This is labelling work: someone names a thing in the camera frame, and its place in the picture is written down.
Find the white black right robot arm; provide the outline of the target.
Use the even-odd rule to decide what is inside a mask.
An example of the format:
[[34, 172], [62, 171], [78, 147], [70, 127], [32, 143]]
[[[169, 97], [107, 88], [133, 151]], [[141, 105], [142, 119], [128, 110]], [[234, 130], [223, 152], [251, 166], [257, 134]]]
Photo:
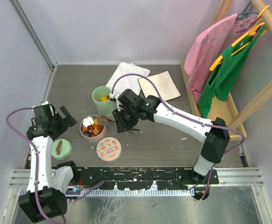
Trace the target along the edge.
[[191, 172], [195, 183], [201, 184], [207, 180], [211, 167], [221, 162], [230, 141], [223, 119], [203, 119], [166, 104], [153, 95], [142, 98], [131, 89], [121, 94], [111, 93], [109, 97], [116, 102], [117, 108], [112, 114], [118, 133], [134, 128], [139, 120], [149, 120], [174, 127], [203, 143]]

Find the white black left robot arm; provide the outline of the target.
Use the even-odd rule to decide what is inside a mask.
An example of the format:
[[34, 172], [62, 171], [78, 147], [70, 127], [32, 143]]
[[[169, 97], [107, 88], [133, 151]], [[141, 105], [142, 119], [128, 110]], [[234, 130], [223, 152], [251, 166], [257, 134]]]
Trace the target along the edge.
[[19, 197], [19, 206], [33, 223], [65, 215], [67, 187], [80, 180], [73, 161], [57, 165], [52, 174], [54, 140], [77, 123], [64, 106], [60, 110], [64, 118], [48, 102], [34, 107], [32, 126], [26, 132], [31, 149], [30, 180], [26, 194]]

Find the yellow corn cob piece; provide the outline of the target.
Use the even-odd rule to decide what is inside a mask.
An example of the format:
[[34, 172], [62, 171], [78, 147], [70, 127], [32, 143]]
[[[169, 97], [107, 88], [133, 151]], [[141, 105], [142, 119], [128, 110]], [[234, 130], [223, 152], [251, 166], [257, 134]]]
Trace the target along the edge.
[[98, 119], [94, 119], [93, 124], [94, 125], [99, 125]]

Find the round silver tin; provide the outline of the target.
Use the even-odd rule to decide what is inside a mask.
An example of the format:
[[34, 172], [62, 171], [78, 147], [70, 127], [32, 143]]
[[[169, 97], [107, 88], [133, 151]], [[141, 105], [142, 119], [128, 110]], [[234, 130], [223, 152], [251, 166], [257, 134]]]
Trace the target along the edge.
[[[100, 117], [97, 116], [97, 115], [90, 115], [90, 116], [87, 116], [86, 118], [88, 117], [91, 117], [94, 121], [94, 119], [99, 119]], [[89, 142], [91, 143], [96, 143], [96, 142], [99, 142], [101, 139], [105, 138], [106, 134], [107, 134], [107, 128], [106, 126], [104, 126], [104, 129], [103, 131], [100, 133], [100, 135], [96, 136], [96, 137], [91, 137], [92, 135], [91, 134], [86, 134], [86, 133], [83, 133], [83, 131], [81, 130], [81, 128], [83, 127], [83, 120], [81, 121], [80, 125], [79, 125], [79, 131], [81, 133], [81, 135]]]

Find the tall green canister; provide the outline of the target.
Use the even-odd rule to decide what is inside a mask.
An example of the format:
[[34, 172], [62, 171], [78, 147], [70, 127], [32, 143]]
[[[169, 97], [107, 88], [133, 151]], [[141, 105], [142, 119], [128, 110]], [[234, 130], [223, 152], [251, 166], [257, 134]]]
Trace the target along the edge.
[[111, 90], [106, 86], [100, 86], [94, 89], [92, 92], [92, 99], [99, 115], [110, 117], [112, 116], [113, 110], [115, 110], [114, 102], [108, 99], [107, 101], [101, 102], [100, 99], [111, 93]]

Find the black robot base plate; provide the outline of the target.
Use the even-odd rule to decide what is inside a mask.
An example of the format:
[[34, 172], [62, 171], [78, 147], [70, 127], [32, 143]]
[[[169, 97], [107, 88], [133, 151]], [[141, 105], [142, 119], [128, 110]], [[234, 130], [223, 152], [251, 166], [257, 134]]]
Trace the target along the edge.
[[190, 168], [174, 167], [78, 167], [70, 186], [90, 188], [104, 181], [99, 187], [102, 190], [148, 190], [155, 183], [157, 190], [189, 189], [191, 185], [219, 184], [217, 172], [211, 177], [194, 176]]

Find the red drumstick food piece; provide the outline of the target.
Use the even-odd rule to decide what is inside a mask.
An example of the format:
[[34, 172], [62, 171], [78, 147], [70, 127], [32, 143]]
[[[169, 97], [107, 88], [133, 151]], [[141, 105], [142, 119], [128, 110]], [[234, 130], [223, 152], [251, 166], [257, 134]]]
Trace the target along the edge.
[[94, 127], [93, 126], [83, 126], [81, 128], [81, 130], [83, 131], [83, 133], [93, 134]]

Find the brown glazed food piece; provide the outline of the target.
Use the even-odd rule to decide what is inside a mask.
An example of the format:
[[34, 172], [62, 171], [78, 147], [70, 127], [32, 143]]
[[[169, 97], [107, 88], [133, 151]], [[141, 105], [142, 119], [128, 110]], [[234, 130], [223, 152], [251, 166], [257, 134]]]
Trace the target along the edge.
[[103, 129], [104, 129], [104, 126], [102, 126], [102, 125], [94, 124], [93, 126], [94, 126], [94, 128], [95, 128], [96, 130], [98, 130], [99, 132], [102, 132]]

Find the orange roasted food piece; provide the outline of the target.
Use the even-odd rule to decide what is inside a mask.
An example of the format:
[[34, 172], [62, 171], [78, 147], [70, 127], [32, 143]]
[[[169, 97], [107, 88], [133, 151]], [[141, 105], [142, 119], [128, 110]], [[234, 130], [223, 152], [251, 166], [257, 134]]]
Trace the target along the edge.
[[96, 136], [100, 135], [100, 133], [101, 133], [101, 132], [96, 132], [95, 130], [93, 130], [93, 131], [91, 132], [91, 134], [92, 134], [91, 137], [96, 137]]

